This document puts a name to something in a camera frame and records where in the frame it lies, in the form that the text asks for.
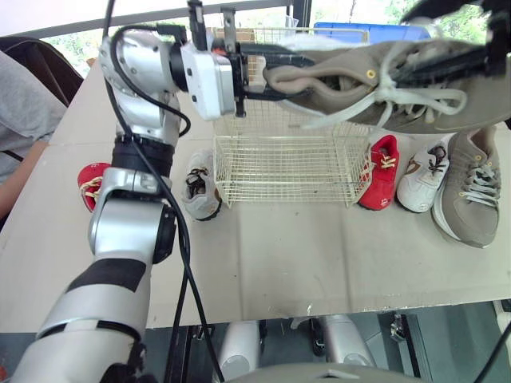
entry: black cable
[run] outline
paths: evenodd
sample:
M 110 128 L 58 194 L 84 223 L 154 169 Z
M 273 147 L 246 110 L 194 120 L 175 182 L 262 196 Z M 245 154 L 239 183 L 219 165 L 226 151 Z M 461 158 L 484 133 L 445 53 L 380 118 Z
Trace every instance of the black cable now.
M 193 329 L 194 326 L 188 326 L 186 328 L 186 340 L 184 342 L 183 364 L 181 365 L 180 383 L 186 383 L 188 380 L 188 365 L 190 363 L 190 352 L 192 351 Z
M 177 299 L 176 313 L 174 314 L 174 323 L 172 324 L 172 334 L 170 336 L 170 343 L 168 344 L 167 362 L 165 364 L 165 375 L 163 378 L 164 383 L 170 383 L 172 378 L 172 362 L 174 359 L 174 354 L 176 353 L 179 322 L 181 319 L 181 312 L 183 311 L 184 295 L 186 294 L 187 285 L 188 278 L 186 276 L 186 270 L 183 270 L 183 279 L 181 280 L 181 288 L 179 298 Z
M 105 25 L 104 25 L 104 30 L 103 30 L 103 35 L 104 36 L 108 36 L 109 23 L 110 23 L 110 20 L 112 18 L 113 3 L 114 2 L 115 2 L 115 0 L 109 0 L 109 4 L 107 6 L 107 14 L 105 16 Z M 148 30 L 148 28 L 142 28 L 143 26 L 140 26 L 140 28 L 138 28 L 138 26 L 136 26 L 136 27 L 137 28 L 135 28 L 135 29 L 142 29 L 142 30 L 145 29 L 145 30 Z M 121 34 L 124 33 L 124 30 L 122 30 L 119 34 L 116 34 L 116 35 L 117 36 L 121 36 Z M 111 41 L 111 48 L 115 47 L 116 44 L 117 44 L 117 42 L 115 42 L 115 44 L 114 44 L 114 42 Z M 117 61 L 117 51 L 115 50 L 115 48 L 111 49 L 111 52 L 112 51 L 113 51 L 113 54 L 111 54 L 111 57 L 113 59 L 114 68 L 115 68 L 115 62 Z M 121 76 L 121 78 L 123 80 L 127 80 L 126 84 L 132 89 L 133 92 L 137 93 L 137 91 L 139 91 L 141 94 L 138 94 L 138 93 L 137 94 L 140 97 L 144 98 L 148 102 L 152 102 L 153 104 L 155 104 L 157 106 L 162 105 L 162 106 L 160 106 L 161 108 L 166 109 L 166 110 L 168 110 L 171 113 L 175 113 L 177 116 L 181 116 L 181 118 L 183 118 L 185 120 L 186 128 L 184 129 L 184 131 L 182 133 L 180 133 L 180 136 L 185 134 L 190 129 L 191 122 L 190 122 L 190 120 L 189 120 L 189 118 L 187 116 L 185 116 L 183 113 L 181 113 L 177 109 L 171 108 L 168 105 L 165 105 L 165 104 L 160 103 L 159 101 L 153 100 L 151 97 L 149 97 L 148 95 L 143 93 L 140 89 L 138 89 L 125 76 L 125 74 L 122 71 L 122 68 L 120 67 L 118 61 L 117 61 L 117 66 L 118 66 L 119 69 L 116 68 L 116 71 L 119 73 L 119 75 Z M 213 368 L 214 368 L 214 370 L 215 370 L 219 380 L 221 382 L 223 382 L 224 381 L 224 375 L 222 374 L 222 371 L 221 371 L 220 366 L 218 364 L 218 359 L 216 358 L 216 353 L 215 353 L 215 350 L 213 348 L 213 344 L 212 344 L 212 341 L 211 341 L 211 336 L 210 336 L 209 331 L 208 331 L 208 322 L 206 321 L 206 316 L 205 316 L 205 313 L 204 313 L 204 308 L 202 306 L 202 301 L 200 299 L 199 289 L 197 288 L 195 279 L 193 278 L 192 269 L 190 268 L 190 264 L 189 264 L 190 254 L 191 254 L 191 251 L 190 251 L 190 237 L 189 237 L 188 227 L 187 227 L 186 221 L 184 219 L 183 213 L 182 213 L 182 211 L 181 211 L 181 209 L 180 209 L 176 199 L 174 198 L 174 195 L 172 194 L 170 188 L 165 183 L 163 178 L 160 176 L 158 171 L 153 167 L 153 165 L 147 159 L 147 157 L 144 154 L 144 150 L 142 149 L 142 147 L 137 142 L 137 137 L 135 137 L 133 135 L 133 131 L 128 126 L 128 124 L 126 123 L 124 117 L 122 116 L 121 111 L 120 111 L 120 109 L 119 109 L 119 107 L 117 105 L 117 101 L 115 99 L 115 95 L 113 94 L 112 86 L 107 81 L 105 81 L 105 84 L 106 84 L 107 94 L 108 94 L 109 99 L 110 99 L 110 103 L 112 104 L 113 111 L 114 111 L 114 113 L 115 113 L 115 115 L 116 115 L 116 117 L 117 117 L 117 119 L 119 121 L 119 124 L 120 124 L 121 128 L 125 132 L 125 135 L 131 140 L 131 144 L 135 148 L 135 150 L 136 150 L 137 154 L 139 155 L 139 157 L 141 158 L 142 162 L 144 162 L 144 164 L 147 167 L 147 169 L 155 177 L 155 179 L 156 179 L 157 183 L 159 184 L 161 190 L 163 191 L 166 199 L 168 200 L 168 202 L 170 203 L 171 207 L 174 209 L 174 211 L 176 213 L 178 235 L 179 235 L 179 244 L 180 244 L 180 253 L 181 253 L 181 258 L 183 260 L 183 266 L 184 266 L 184 276 L 183 276 L 183 281 L 181 283 L 180 297 L 178 299 L 178 307 L 176 308 L 176 313 L 175 313 L 175 316 L 174 316 L 174 327 L 172 328 L 172 332 L 173 333 L 177 332 L 178 328 L 179 328 L 180 316 L 181 316 L 181 312 L 182 312 L 182 308 L 183 308 L 184 296 L 185 296 L 185 293 L 186 293 L 186 283 L 185 283 L 185 280 L 187 279 L 190 282 L 190 287 L 192 288 L 193 297 L 194 297 L 194 299 L 196 301 L 197 311 L 199 312 L 200 324 L 205 329 L 205 331 L 204 331 L 204 338 L 206 340 L 206 346 L 208 348 L 208 353 L 210 355 L 210 358 L 212 359 Z M 171 345 L 169 346 L 169 349 L 172 349 L 172 351 L 173 351 L 175 349 L 175 344 L 176 344 L 176 342 L 173 342 L 173 345 L 171 343 Z
M 112 23 L 112 13 L 113 13 L 113 4 L 115 0 L 109 0 L 108 5 L 106 6 L 106 15 L 105 21 L 103 22 L 103 38 L 106 38 L 109 35 L 110 24 Z
M 473 383 L 481 383 L 486 375 L 488 375 L 488 372 L 492 368 L 493 364 L 497 360 L 498 353 L 501 351 L 502 347 L 505 344 L 505 341 L 509 337 L 509 334 L 511 333 L 511 322 L 507 325 L 504 332 L 502 333 L 501 337 L 498 338 L 498 342 L 493 348 L 492 354 L 489 356 L 488 361 L 486 362 L 485 366 L 482 368 L 479 375 L 477 375 L 476 380 L 473 381 Z
M 113 34 L 112 39 L 110 40 L 110 58 L 112 59 L 113 68 L 119 75 L 119 77 L 126 83 L 126 85 L 139 97 L 143 98 L 147 102 L 150 102 L 153 105 L 156 105 L 164 110 L 167 110 L 170 113 L 174 113 L 175 115 L 181 117 L 184 122 L 186 123 L 184 129 L 182 132 L 179 133 L 179 137 L 184 136 L 188 131 L 190 130 L 190 126 L 192 125 L 192 122 L 186 116 L 184 113 L 182 113 L 180 110 L 173 108 L 172 106 L 168 106 L 167 104 L 164 104 L 163 102 L 160 102 L 158 100 L 155 100 L 151 96 L 149 96 L 147 93 L 145 93 L 142 89 L 138 88 L 133 81 L 129 79 L 129 77 L 126 75 L 125 71 L 122 69 L 121 64 L 119 62 L 119 59 L 117 57 L 117 43 L 119 40 L 121 40 L 124 32 L 126 30 L 149 30 L 149 31 L 157 31 L 157 28 L 155 26 L 123 26 L 117 30 L 116 33 Z
M 199 289 L 197 288 L 195 279 L 193 278 L 192 269 L 190 268 L 190 264 L 188 262 L 189 254 L 190 254 L 190 238 L 188 234 L 188 226 L 186 224 L 186 221 L 184 220 L 183 212 L 181 211 L 179 205 L 177 204 L 176 199 L 174 198 L 174 195 L 170 191 L 170 188 L 165 183 L 163 178 L 161 178 L 158 171 L 153 167 L 153 164 L 147 159 L 147 157 L 144 154 L 144 150 L 137 142 L 137 138 L 133 135 L 133 132 L 131 128 L 126 124 L 126 121 L 124 117 L 121 114 L 121 111 L 119 110 L 119 107 L 117 106 L 117 102 L 115 100 L 115 96 L 113 94 L 112 86 L 106 81 L 106 88 L 107 93 L 109 95 L 110 102 L 112 103 L 113 111 L 115 112 L 115 115 L 117 119 L 119 120 L 119 124 L 121 125 L 121 128 L 125 131 L 126 135 L 131 138 L 131 144 L 135 148 L 135 151 L 137 152 L 138 156 L 141 158 L 142 162 L 146 166 L 146 168 L 153 174 L 153 176 L 156 178 L 156 181 L 158 183 L 158 186 L 160 186 L 161 190 L 163 191 L 165 198 L 170 203 L 170 206 L 174 209 L 176 213 L 176 219 L 177 219 L 177 228 L 180 233 L 180 235 L 183 235 L 183 238 L 180 237 L 180 253 L 181 258 L 183 259 L 183 266 L 184 270 L 186 272 L 188 281 L 190 283 L 190 287 L 192 288 L 193 297 L 196 302 L 197 311 L 199 312 L 199 318 L 200 318 L 200 324 L 204 328 L 204 339 L 206 340 L 206 346 L 208 348 L 208 353 L 212 359 L 213 368 L 215 369 L 216 374 L 218 375 L 218 378 L 221 382 L 224 381 L 224 375 L 222 374 L 222 370 L 220 369 L 220 365 L 218 364 L 218 359 L 216 358 L 215 349 L 213 348 L 213 344 L 211 341 L 211 337 L 208 331 L 208 322 L 206 321 L 206 315 L 204 313 L 204 307 L 202 306 L 202 301 L 200 299 Z

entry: sneaker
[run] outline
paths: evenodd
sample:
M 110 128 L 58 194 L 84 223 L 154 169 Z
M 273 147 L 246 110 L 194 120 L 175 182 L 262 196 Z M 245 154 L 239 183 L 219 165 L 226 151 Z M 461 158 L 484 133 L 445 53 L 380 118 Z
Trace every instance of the sneaker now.
M 399 163 L 398 142 L 392 135 L 384 136 L 371 148 L 373 178 L 358 203 L 367 209 L 382 210 L 394 197 L 394 182 Z
M 78 187 L 80 188 L 81 198 L 85 207 L 89 211 L 94 210 L 96 207 L 97 197 L 99 196 L 99 189 L 101 181 L 103 180 L 103 173 L 110 164 L 105 162 L 96 162 L 85 166 L 78 173 Z
M 215 218 L 222 199 L 213 177 L 213 150 L 203 149 L 192 154 L 185 183 L 182 200 L 186 211 L 199 221 Z
M 496 124 L 511 117 L 511 57 L 503 77 L 471 77 L 421 88 L 398 88 L 392 76 L 404 65 L 461 52 L 463 41 L 383 42 L 354 49 L 307 51 L 315 65 L 265 69 L 276 91 L 302 93 L 284 101 L 303 111 L 326 114 L 303 128 L 349 120 L 404 133 L 449 133 Z
M 449 171 L 432 210 L 445 233 L 473 247 L 487 247 L 497 231 L 501 177 L 495 131 L 491 126 L 451 138 Z
M 416 213 L 428 211 L 444 179 L 449 160 L 441 140 L 422 148 L 410 161 L 396 192 L 399 203 Z

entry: red sneaker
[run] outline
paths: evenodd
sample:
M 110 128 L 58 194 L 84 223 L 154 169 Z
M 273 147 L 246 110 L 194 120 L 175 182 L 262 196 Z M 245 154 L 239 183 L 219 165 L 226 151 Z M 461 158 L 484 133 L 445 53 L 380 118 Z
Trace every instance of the red sneaker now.
M 85 166 L 78 173 L 78 187 L 80 187 L 81 197 L 89 211 L 96 207 L 96 199 L 99 195 L 99 188 L 103 180 L 103 172 L 109 168 L 110 164 L 96 162 Z
M 399 163 L 398 142 L 392 135 L 382 137 L 371 148 L 373 180 L 358 201 L 371 210 L 382 210 L 394 198 L 394 183 Z

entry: wire basket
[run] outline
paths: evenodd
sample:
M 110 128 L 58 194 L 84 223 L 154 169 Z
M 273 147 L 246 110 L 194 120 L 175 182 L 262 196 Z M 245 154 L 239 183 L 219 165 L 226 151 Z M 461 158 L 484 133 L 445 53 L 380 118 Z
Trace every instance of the wire basket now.
M 238 29 L 238 41 L 276 43 L 308 28 Z M 213 30 L 223 37 L 223 30 Z M 262 57 L 249 58 L 249 81 L 264 84 Z M 370 184 L 370 127 L 342 123 L 304 130 L 311 119 L 281 103 L 245 101 L 247 116 L 214 122 L 215 180 L 223 201 L 356 202 Z

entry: white shoelace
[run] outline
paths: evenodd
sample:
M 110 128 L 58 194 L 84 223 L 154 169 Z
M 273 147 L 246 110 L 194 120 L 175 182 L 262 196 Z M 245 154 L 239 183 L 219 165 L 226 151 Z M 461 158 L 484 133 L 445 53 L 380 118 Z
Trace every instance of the white shoelace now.
M 383 158 L 381 159 L 382 161 L 382 169 L 387 169 L 387 168 L 395 168 L 396 164 L 396 159 L 395 158 L 392 158 L 390 156 L 385 156 L 383 155 Z
M 426 114 L 427 123 L 435 120 L 435 112 L 447 115 L 454 115 L 463 110 L 466 105 L 466 93 L 458 89 L 439 89 L 437 86 L 429 88 L 402 89 L 396 88 L 396 82 L 392 80 L 389 74 L 389 65 L 394 58 L 402 53 L 407 44 L 395 43 L 385 56 L 380 67 L 380 82 L 378 87 L 365 96 L 359 102 L 349 108 L 340 110 L 327 116 L 322 116 L 301 125 L 301 128 L 313 129 L 324 128 L 346 121 L 360 114 L 375 102 L 385 102 L 386 107 L 377 127 L 381 128 L 390 118 L 394 105 L 399 107 L 398 111 L 408 114 L 411 119 L 416 119 Z M 447 101 L 456 101 L 456 106 L 449 106 Z M 414 112 L 415 105 L 422 107 Z
M 499 198 L 499 181 L 497 174 L 492 168 L 484 164 L 479 167 L 470 169 L 470 184 L 467 185 L 466 191 L 463 193 L 469 201 L 483 203 L 491 207 L 498 206 Z
M 97 189 L 94 193 L 91 193 L 90 191 L 84 191 L 87 188 L 95 188 L 97 186 L 101 186 L 101 181 L 103 180 L 102 176 L 94 177 L 90 181 L 85 182 L 80 186 L 80 190 L 83 193 L 83 195 L 86 195 L 87 197 L 94 198 L 95 201 L 97 201 L 97 197 L 99 196 L 99 189 Z

